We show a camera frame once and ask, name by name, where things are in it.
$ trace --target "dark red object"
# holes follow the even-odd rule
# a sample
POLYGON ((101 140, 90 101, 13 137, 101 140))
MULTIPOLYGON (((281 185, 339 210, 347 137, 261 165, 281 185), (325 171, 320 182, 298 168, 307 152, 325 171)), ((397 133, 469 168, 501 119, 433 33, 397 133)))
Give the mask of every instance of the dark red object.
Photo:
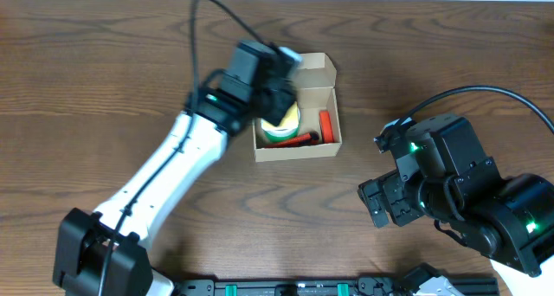
POLYGON ((331 117, 329 111, 319 112, 319 124, 321 125, 321 136, 323 136, 324 144, 332 144, 335 139, 332 136, 331 117))
POLYGON ((318 143, 319 135, 316 132, 308 132, 304 135, 290 138, 277 144, 268 145, 266 148, 287 148, 301 145, 315 145, 318 143))

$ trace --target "cardboard box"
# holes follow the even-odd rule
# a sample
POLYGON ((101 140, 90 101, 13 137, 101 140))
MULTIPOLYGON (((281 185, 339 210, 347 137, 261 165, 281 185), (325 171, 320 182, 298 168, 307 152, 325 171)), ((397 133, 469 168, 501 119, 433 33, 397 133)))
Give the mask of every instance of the cardboard box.
POLYGON ((335 96, 335 78, 337 69, 324 53, 303 54, 302 63, 293 78, 297 89, 298 106, 300 109, 299 135, 315 131, 319 134, 318 145, 307 145, 298 148, 266 149, 270 144, 260 120, 254 121, 254 155, 256 162, 288 160, 295 158, 334 157, 343 143, 338 123, 337 98, 335 96), (333 144, 321 144, 321 128, 319 126, 319 111, 327 110, 331 116, 333 144))

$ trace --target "green light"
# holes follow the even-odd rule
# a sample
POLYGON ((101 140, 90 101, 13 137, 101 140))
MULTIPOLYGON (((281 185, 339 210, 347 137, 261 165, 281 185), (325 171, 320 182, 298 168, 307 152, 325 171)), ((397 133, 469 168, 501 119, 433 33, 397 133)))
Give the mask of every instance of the green light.
POLYGON ((535 222, 531 222, 527 224, 527 232, 531 233, 538 229, 538 225, 535 222))
POLYGON ((418 150, 421 149, 420 147, 418 147, 418 146, 417 146, 416 144, 414 144, 414 143, 410 143, 409 146, 410 146, 409 149, 410 149, 412 152, 418 151, 418 150))

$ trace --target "box flap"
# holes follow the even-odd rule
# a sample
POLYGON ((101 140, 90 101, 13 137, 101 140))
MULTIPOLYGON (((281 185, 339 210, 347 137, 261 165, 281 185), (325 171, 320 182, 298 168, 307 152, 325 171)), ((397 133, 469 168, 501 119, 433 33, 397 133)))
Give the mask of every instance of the box flap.
POLYGON ((298 89, 334 87, 337 69, 325 53, 302 54, 293 83, 298 89))

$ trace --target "wood grain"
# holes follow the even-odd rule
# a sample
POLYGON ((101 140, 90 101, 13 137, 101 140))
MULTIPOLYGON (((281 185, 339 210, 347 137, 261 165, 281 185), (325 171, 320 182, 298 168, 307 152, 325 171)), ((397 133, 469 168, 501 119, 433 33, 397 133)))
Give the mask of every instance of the wood grain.
MULTIPOLYGON (((62 294, 51 282, 57 227, 123 185, 169 131, 190 87, 190 0, 0 0, 0 288, 62 294)), ((245 132, 160 232, 151 262, 189 278, 357 276, 428 262, 492 275, 422 218, 372 227, 356 187, 391 170, 371 139, 440 91, 509 87, 554 115, 554 4, 227 0, 268 40, 326 52, 338 68, 344 145, 335 158, 256 164, 245 132)), ((245 35, 204 5, 202 74, 245 35)), ((554 180, 554 144, 524 106, 490 93, 417 118, 467 115, 503 176, 554 180)), ((506 285, 500 282, 503 295, 506 285)))

